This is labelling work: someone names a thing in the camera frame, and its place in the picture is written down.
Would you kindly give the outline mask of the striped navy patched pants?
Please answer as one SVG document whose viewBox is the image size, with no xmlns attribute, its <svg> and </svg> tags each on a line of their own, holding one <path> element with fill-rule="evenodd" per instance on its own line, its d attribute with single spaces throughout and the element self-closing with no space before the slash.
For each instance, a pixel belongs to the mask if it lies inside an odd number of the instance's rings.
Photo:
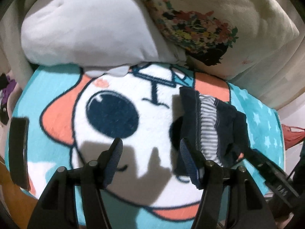
<svg viewBox="0 0 305 229">
<path fill-rule="evenodd" d="M 207 160 L 233 167 L 250 147 L 246 115 L 189 87 L 181 87 L 179 96 L 184 114 L 169 129 L 175 150 L 179 151 L 180 140 L 186 138 Z"/>
</svg>

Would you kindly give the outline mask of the red cloth item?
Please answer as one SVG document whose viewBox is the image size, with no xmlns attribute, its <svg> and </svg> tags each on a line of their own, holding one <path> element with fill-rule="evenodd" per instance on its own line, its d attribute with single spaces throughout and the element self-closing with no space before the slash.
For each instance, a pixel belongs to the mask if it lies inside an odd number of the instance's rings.
<svg viewBox="0 0 305 229">
<path fill-rule="evenodd" d="M 305 130 L 301 127 L 287 126 L 282 124 L 282 132 L 284 137 L 285 150 L 304 141 Z"/>
</svg>

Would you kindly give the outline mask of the teal cartoon star blanket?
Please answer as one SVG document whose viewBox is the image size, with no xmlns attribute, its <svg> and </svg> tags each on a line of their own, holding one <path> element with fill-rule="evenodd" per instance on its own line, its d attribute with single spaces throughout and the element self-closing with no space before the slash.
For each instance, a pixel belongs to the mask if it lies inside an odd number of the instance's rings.
<svg viewBox="0 0 305 229">
<path fill-rule="evenodd" d="M 56 168 L 82 167 L 119 137 L 124 144 L 119 171 L 102 192 L 114 228 L 190 228 L 202 191 L 174 174 L 182 86 L 244 113 L 251 147 L 284 166 L 277 112 L 216 77 L 158 63 L 97 79 L 76 65 L 41 66 L 13 112 L 29 120 L 27 194 L 39 198 Z"/>
</svg>

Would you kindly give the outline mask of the purple clothes pile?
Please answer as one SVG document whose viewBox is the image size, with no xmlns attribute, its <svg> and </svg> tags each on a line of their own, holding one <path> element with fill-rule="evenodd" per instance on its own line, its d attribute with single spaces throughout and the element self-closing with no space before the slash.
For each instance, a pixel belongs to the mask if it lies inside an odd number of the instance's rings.
<svg viewBox="0 0 305 229">
<path fill-rule="evenodd" d="M 7 110 L 7 103 L 8 98 L 11 93 L 14 91 L 16 86 L 15 79 L 11 79 L 9 75 L 4 73 L 1 74 L 1 123 L 3 125 L 7 125 L 9 121 L 8 110 Z"/>
</svg>

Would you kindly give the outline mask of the cream floral butterfly pillow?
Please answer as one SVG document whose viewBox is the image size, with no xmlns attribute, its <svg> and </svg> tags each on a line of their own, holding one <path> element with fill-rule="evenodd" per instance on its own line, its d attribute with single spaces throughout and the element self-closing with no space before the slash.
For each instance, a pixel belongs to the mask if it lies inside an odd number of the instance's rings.
<svg viewBox="0 0 305 229">
<path fill-rule="evenodd" d="M 299 36 L 276 0 L 143 0 L 159 31 L 231 79 Z"/>
</svg>

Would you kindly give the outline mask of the white grey plush pillow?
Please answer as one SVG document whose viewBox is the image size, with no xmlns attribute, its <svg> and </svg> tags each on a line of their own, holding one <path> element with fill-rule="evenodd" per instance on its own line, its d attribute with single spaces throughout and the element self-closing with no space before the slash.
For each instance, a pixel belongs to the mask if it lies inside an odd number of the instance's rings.
<svg viewBox="0 0 305 229">
<path fill-rule="evenodd" d="M 137 64 L 186 60 L 140 0 L 37 0 L 22 23 L 21 46 L 31 63 L 77 64 L 90 77 L 122 77 Z"/>
</svg>

